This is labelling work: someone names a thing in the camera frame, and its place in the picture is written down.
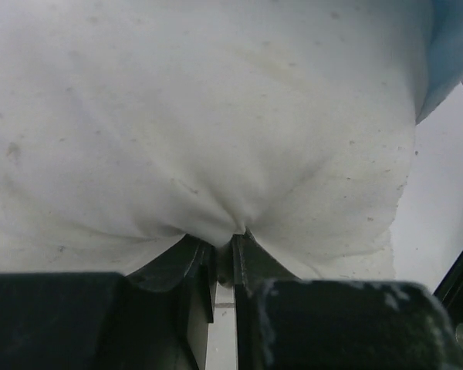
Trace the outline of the white pillow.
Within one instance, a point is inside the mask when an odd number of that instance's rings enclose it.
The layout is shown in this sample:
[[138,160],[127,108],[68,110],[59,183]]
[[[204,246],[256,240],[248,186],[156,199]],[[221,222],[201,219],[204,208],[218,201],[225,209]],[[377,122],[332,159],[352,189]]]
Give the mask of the white pillow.
[[393,278],[429,1],[0,1],[0,272],[191,235]]

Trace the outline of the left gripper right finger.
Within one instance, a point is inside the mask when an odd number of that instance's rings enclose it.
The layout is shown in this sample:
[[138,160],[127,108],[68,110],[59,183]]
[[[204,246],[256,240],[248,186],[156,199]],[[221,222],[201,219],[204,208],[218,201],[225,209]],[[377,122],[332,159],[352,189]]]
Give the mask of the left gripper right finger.
[[305,281],[231,240],[240,369],[463,369],[444,305],[419,284]]

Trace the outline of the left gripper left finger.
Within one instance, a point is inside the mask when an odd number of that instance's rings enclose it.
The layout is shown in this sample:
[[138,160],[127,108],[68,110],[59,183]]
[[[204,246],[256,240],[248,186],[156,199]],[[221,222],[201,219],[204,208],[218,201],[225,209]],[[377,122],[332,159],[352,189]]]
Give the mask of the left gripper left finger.
[[127,276],[0,274],[0,369],[203,369],[215,290],[193,237]]

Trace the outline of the light blue pillowcase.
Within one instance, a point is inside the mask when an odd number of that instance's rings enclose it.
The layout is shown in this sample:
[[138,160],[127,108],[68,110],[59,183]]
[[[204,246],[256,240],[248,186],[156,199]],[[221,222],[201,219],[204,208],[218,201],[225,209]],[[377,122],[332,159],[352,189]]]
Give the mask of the light blue pillowcase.
[[463,78],[463,1],[433,1],[427,50],[428,90],[417,122],[426,119]]

